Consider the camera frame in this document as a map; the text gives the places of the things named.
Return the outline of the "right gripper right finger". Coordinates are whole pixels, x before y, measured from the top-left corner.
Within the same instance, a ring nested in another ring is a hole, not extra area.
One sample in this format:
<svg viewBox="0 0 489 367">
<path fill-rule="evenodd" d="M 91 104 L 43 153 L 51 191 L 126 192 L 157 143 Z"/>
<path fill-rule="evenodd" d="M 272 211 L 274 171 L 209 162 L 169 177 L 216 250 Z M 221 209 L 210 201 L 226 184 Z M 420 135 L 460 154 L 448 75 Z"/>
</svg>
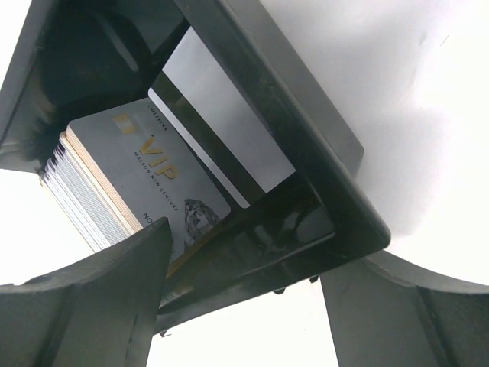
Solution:
<svg viewBox="0 0 489 367">
<path fill-rule="evenodd" d="M 486 366 L 488 287 L 378 252 L 321 275 L 340 366 Z"/>
</svg>

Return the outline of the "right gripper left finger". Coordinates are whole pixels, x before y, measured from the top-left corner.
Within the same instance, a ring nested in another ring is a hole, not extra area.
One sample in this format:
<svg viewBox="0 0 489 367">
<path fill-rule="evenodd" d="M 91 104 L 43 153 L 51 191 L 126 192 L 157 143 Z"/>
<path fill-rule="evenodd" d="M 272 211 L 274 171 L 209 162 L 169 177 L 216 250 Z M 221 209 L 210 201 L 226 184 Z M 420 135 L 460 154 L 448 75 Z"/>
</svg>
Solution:
<svg viewBox="0 0 489 367">
<path fill-rule="evenodd" d="M 1 287 L 3 366 L 144 366 L 172 249 L 161 218 L 72 265 Z"/>
</svg>

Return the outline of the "black plastic card tray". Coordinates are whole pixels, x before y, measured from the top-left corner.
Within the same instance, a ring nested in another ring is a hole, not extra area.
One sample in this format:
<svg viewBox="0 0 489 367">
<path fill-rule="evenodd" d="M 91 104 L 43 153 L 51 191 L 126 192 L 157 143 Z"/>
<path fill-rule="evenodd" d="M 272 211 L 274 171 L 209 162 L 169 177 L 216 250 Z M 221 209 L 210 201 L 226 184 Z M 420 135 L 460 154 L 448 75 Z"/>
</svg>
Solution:
<svg viewBox="0 0 489 367">
<path fill-rule="evenodd" d="M 1 166 L 96 251 L 166 217 L 156 329 L 385 248 L 364 149 L 259 1 L 32 1 L 1 88 Z"/>
</svg>

